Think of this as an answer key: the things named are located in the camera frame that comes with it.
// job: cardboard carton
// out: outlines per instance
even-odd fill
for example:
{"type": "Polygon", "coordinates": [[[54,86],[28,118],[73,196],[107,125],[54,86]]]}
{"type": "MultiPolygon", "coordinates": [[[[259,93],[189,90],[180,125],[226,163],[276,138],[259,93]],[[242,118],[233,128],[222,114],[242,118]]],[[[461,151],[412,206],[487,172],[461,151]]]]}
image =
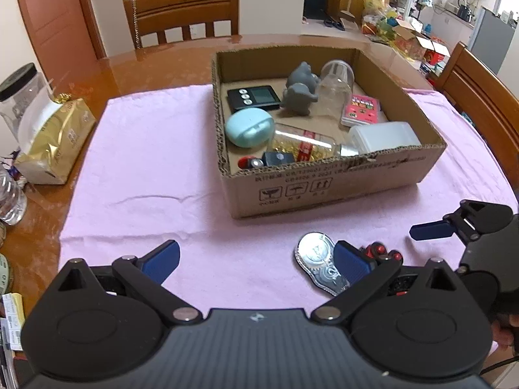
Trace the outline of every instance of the cardboard carton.
{"type": "Polygon", "coordinates": [[[428,50],[434,50],[432,41],[413,28],[398,25],[393,30],[396,47],[413,60],[421,60],[428,50]]]}
{"type": "Polygon", "coordinates": [[[431,66],[435,66],[445,57],[451,56],[448,48],[445,45],[438,44],[437,42],[433,42],[432,45],[433,48],[427,49],[424,54],[424,60],[427,61],[431,66]]]}
{"type": "MultiPolygon", "coordinates": [[[[372,57],[380,51],[380,46],[373,46],[374,52],[367,45],[364,45],[365,52],[355,48],[272,46],[215,54],[212,72],[217,154],[225,197],[234,218],[309,208],[424,179],[446,144],[416,103],[385,71],[401,73],[401,80],[406,83],[421,83],[420,74],[412,68],[409,72],[405,67],[399,67],[398,59],[403,60],[398,55],[396,59],[391,56],[384,61],[377,59],[380,67],[377,66],[372,57]],[[422,146],[256,170],[238,169],[238,159],[244,155],[260,157],[266,144],[240,149],[226,140],[225,121],[231,115],[227,90],[269,84],[281,96],[286,77],[302,61],[307,61],[314,72],[319,72],[331,59],[349,63],[357,85],[365,94],[380,101],[390,121],[407,121],[422,146]]],[[[338,143],[345,141],[348,129],[339,128],[336,119],[320,115],[317,108],[308,117],[292,116],[282,109],[271,111],[271,114],[277,122],[331,136],[338,143]]]]}

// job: plastic water bottle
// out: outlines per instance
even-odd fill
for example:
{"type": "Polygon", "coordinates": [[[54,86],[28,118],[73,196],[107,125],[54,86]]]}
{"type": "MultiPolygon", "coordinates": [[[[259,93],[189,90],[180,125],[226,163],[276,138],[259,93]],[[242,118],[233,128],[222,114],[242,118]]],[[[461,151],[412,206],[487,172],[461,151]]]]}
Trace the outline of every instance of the plastic water bottle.
{"type": "Polygon", "coordinates": [[[20,222],[27,209],[27,196],[0,165],[0,219],[9,225],[20,222]]]}

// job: teal oval container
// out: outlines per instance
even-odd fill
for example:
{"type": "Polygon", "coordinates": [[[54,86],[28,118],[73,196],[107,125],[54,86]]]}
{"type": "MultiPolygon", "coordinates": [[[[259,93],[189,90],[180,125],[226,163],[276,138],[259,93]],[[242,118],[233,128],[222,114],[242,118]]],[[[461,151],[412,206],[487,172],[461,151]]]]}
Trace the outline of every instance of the teal oval container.
{"type": "Polygon", "coordinates": [[[271,138],[274,119],[261,108],[245,108],[229,117],[225,124],[227,138],[240,148],[253,148],[271,138]]]}

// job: gold package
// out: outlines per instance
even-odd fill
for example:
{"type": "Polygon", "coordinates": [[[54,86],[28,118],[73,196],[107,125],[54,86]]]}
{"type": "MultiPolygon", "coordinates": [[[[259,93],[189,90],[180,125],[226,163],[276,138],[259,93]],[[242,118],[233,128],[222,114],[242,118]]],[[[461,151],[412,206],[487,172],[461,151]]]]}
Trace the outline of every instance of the gold package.
{"type": "Polygon", "coordinates": [[[85,101],[65,102],[43,125],[28,153],[15,167],[33,184],[65,184],[79,151],[95,124],[85,101]]]}

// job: refrigerator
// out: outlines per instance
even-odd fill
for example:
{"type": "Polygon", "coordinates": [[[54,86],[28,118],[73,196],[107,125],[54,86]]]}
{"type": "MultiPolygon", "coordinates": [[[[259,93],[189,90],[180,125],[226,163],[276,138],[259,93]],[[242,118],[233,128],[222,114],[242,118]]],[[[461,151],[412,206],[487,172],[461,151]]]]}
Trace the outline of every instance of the refrigerator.
{"type": "Polygon", "coordinates": [[[514,33],[515,28],[503,22],[489,9],[481,7],[467,49],[497,75],[514,33]]]}

